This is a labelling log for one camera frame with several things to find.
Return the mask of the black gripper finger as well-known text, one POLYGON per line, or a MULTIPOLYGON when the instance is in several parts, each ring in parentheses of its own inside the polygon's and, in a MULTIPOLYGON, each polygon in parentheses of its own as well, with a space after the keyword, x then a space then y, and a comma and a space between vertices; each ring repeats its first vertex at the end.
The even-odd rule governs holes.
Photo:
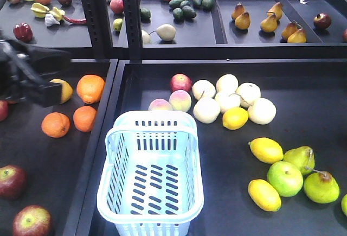
POLYGON ((25 66, 25 75, 28 78, 54 74, 70 65, 71 55, 64 50, 26 45, 25 53, 29 58, 25 66))
POLYGON ((61 103, 62 85, 50 81, 37 84, 25 80, 21 82, 22 97, 42 107, 50 107, 61 103))

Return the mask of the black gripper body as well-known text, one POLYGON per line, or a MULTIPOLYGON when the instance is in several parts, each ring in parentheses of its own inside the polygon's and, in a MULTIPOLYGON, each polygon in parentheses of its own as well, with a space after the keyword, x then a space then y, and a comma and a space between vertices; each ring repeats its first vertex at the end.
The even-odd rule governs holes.
POLYGON ((20 42, 1 37, 1 100, 9 103, 25 101, 20 67, 16 61, 28 61, 28 55, 20 42))

